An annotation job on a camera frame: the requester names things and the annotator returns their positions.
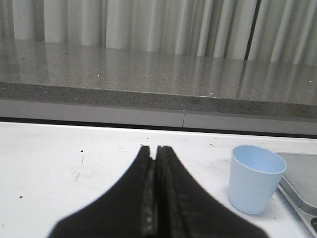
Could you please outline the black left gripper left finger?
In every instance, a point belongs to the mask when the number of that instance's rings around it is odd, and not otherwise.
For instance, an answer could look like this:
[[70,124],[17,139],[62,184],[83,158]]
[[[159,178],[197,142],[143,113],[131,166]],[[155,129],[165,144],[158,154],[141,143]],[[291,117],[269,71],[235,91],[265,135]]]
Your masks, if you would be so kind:
[[51,238],[155,238],[155,161],[142,146],[124,175],[96,201],[60,220]]

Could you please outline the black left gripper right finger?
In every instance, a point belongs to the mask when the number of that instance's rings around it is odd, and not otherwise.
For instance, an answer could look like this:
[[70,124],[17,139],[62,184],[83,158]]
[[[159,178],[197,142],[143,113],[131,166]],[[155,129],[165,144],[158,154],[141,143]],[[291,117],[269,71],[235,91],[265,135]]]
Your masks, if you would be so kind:
[[171,147],[157,148],[156,192],[160,238],[268,236],[209,195],[185,169]]

